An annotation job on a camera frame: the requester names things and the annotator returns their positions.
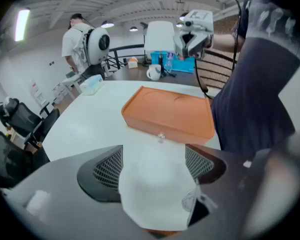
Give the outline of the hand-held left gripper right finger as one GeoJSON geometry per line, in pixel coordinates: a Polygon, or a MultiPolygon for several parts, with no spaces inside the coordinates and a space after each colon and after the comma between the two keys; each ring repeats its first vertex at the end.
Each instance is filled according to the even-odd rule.
{"type": "Polygon", "coordinates": [[[183,237],[240,237],[265,172],[265,151],[254,159],[186,144],[185,164],[196,183],[183,237]]]}

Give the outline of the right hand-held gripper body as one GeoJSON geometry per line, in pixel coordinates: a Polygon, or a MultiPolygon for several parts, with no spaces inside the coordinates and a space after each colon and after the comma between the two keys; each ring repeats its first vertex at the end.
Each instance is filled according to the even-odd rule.
{"type": "Polygon", "coordinates": [[[183,18],[182,31],[202,32],[209,35],[214,34],[213,12],[208,10],[193,9],[183,18]]]}

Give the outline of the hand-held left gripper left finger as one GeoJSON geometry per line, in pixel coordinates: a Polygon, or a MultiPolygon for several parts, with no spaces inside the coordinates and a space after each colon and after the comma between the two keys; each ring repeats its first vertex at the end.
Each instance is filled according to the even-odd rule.
{"type": "Polygon", "coordinates": [[[123,210],[119,184],[123,146],[51,161],[16,185],[5,201],[39,240],[145,240],[123,210]]]}

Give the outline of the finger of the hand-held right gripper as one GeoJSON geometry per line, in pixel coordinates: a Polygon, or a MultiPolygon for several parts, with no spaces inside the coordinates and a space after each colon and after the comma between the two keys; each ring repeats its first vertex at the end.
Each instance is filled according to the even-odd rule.
{"type": "Polygon", "coordinates": [[[210,34],[194,35],[186,45],[187,57],[202,57],[204,49],[211,43],[210,34]]]}
{"type": "Polygon", "coordinates": [[[177,32],[174,34],[174,51],[178,56],[189,56],[187,47],[189,34],[189,32],[177,32]]]}

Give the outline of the blue white tissue box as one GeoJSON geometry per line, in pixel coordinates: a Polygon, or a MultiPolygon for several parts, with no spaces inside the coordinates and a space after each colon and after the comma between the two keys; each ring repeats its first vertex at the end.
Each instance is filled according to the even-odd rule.
{"type": "Polygon", "coordinates": [[[79,87],[83,96],[91,96],[94,95],[103,85],[104,80],[102,76],[97,74],[83,81],[79,87]]]}

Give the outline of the person's right forearm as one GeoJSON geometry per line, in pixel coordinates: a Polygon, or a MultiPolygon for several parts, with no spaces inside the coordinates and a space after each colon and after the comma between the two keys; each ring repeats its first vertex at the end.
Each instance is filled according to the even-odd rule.
{"type": "Polygon", "coordinates": [[[235,44],[237,41],[237,52],[240,52],[242,46],[244,45],[245,38],[241,37],[240,35],[237,36],[235,33],[232,34],[214,34],[211,38],[212,48],[222,52],[234,52],[235,51],[235,44]]]}

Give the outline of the blue plastic crate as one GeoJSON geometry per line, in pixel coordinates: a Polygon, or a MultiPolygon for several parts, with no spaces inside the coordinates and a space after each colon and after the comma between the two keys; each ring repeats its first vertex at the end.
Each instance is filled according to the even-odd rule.
{"type": "Polygon", "coordinates": [[[185,60],[180,60],[173,52],[153,51],[150,53],[151,63],[159,64],[160,55],[162,55],[162,64],[166,70],[185,73],[194,72],[195,59],[193,57],[187,57],[185,60]]]}

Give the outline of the white lampshade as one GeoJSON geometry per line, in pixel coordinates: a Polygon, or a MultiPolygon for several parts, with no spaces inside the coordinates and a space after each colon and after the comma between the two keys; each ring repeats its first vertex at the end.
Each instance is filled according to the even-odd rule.
{"type": "Polygon", "coordinates": [[[144,42],[145,51],[174,52],[174,34],[175,30],[172,22],[163,20],[149,22],[144,42]]]}

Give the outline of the small black tripod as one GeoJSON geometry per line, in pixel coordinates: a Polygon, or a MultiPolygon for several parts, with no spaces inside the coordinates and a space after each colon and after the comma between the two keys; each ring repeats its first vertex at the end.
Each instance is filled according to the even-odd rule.
{"type": "Polygon", "coordinates": [[[165,69],[164,67],[164,64],[163,64],[163,54],[162,52],[160,51],[159,52],[159,56],[158,56],[158,64],[160,65],[161,67],[161,70],[160,70],[160,76],[163,78],[163,77],[166,77],[166,76],[171,76],[173,78],[176,77],[176,74],[173,74],[171,72],[168,72],[167,69],[165,69]]]}

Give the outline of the white mug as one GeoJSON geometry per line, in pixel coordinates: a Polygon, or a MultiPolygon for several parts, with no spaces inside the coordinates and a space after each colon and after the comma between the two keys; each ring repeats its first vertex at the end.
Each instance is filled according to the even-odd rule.
{"type": "Polygon", "coordinates": [[[146,76],[152,81],[158,81],[161,78],[161,65],[151,64],[146,71],[146,76]]]}

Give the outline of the black metal railing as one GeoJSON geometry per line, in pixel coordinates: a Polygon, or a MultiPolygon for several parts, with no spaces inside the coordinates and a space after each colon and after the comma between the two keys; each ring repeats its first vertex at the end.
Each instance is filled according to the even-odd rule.
{"type": "MultiPolygon", "coordinates": [[[[149,81],[146,71],[148,67],[139,64],[138,68],[128,68],[126,52],[136,49],[142,49],[143,44],[125,45],[110,49],[110,55],[106,60],[106,68],[114,68],[112,75],[106,79],[108,81],[149,81]]],[[[233,59],[215,51],[208,50],[205,52],[203,60],[196,61],[196,71],[194,73],[173,71],[176,77],[165,76],[159,81],[163,83],[181,84],[194,87],[207,86],[208,89],[223,88],[230,78],[233,70],[231,66],[233,59]]]]}

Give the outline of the black mesh office chair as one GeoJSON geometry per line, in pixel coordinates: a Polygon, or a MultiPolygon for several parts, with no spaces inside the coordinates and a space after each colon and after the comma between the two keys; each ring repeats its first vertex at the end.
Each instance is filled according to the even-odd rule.
{"type": "Polygon", "coordinates": [[[42,118],[33,113],[23,102],[20,102],[10,117],[8,124],[22,137],[32,133],[42,118]]]}
{"type": "Polygon", "coordinates": [[[13,188],[49,162],[42,147],[31,153],[12,143],[0,132],[0,188],[13,188]]]}
{"type": "Polygon", "coordinates": [[[46,118],[44,118],[30,133],[25,137],[24,144],[31,145],[39,149],[38,143],[42,143],[52,126],[60,117],[58,108],[54,109],[46,118]]]}

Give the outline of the person's dark printed t-shirt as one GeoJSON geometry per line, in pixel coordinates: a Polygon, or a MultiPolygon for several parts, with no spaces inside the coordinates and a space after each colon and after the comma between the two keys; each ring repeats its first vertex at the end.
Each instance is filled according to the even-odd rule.
{"type": "Polygon", "coordinates": [[[300,66],[300,0],[245,0],[232,33],[245,42],[212,116],[221,150],[253,157],[295,132],[279,93],[300,66]]]}

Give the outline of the white floor stand sign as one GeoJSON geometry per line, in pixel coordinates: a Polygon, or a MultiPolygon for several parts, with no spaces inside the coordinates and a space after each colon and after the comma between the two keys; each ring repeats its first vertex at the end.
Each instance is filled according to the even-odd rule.
{"type": "Polygon", "coordinates": [[[29,80],[29,91],[41,109],[49,103],[33,79],[29,80]]]}

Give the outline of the white desk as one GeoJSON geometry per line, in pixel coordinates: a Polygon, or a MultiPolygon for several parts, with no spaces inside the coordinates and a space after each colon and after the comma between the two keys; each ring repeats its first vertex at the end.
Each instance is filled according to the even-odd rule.
{"type": "Polygon", "coordinates": [[[72,91],[70,90],[71,86],[74,86],[78,94],[82,93],[79,82],[81,81],[81,76],[78,74],[74,74],[73,76],[64,79],[61,84],[65,87],[67,93],[71,97],[72,100],[75,100],[75,96],[73,95],[72,91]]]}

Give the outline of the bright rectangular ceiling light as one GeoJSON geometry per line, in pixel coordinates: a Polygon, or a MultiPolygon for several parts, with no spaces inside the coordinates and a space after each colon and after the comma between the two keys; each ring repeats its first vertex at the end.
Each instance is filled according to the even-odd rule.
{"type": "Polygon", "coordinates": [[[24,39],[29,14],[30,14],[29,9],[22,9],[18,12],[16,25],[15,25],[15,34],[14,34],[15,42],[19,42],[24,39]]]}

